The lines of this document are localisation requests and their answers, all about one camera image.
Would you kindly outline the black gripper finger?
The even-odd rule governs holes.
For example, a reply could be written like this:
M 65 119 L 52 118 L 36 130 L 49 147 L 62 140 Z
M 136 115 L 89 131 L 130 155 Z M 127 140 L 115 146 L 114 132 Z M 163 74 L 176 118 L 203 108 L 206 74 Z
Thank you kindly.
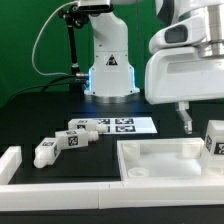
M 184 131 L 186 134 L 192 133 L 192 118 L 188 114 L 189 103 L 188 102 L 178 102 L 175 104 L 176 112 L 184 123 Z

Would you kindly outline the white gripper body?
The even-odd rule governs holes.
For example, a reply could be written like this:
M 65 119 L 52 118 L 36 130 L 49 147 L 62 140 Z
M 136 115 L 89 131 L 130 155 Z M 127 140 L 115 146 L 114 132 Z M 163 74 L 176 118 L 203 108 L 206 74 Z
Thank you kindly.
M 224 58 L 200 58 L 194 47 L 159 50 L 146 65 L 150 104 L 224 98 Z

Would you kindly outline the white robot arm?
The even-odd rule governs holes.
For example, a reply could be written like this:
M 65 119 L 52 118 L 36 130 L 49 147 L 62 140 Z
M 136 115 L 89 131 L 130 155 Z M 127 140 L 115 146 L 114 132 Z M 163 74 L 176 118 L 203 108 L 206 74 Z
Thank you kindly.
M 93 28 L 94 64 L 85 94 L 117 102 L 138 92 L 128 61 L 128 29 L 111 11 L 133 0 L 80 0 Z M 151 104 L 174 103 L 192 132 L 189 103 L 224 98 L 224 0 L 155 0 L 165 27 L 149 42 L 145 97 Z

